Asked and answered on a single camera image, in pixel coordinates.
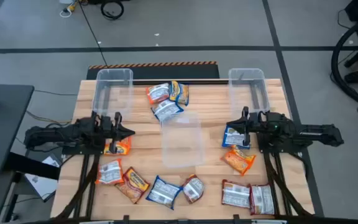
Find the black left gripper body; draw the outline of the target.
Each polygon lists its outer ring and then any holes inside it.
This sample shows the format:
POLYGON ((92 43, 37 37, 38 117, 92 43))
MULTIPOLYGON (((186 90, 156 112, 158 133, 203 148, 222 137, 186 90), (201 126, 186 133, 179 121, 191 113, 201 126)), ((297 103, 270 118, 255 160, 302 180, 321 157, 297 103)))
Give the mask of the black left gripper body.
POLYGON ((116 143, 121 140, 120 125, 122 116, 115 112, 114 119, 110 116, 103 116, 103 144, 111 154, 117 153, 116 143))

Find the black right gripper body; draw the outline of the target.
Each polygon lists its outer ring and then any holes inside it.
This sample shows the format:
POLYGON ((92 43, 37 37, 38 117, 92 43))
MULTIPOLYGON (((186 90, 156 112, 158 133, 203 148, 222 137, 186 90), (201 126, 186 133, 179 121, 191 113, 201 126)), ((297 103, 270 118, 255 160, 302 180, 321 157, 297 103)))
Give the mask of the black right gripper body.
POLYGON ((259 123, 259 114, 257 112, 249 112, 249 107, 245 106, 242 110, 244 118, 244 145, 250 144, 250 129, 254 129, 259 123))

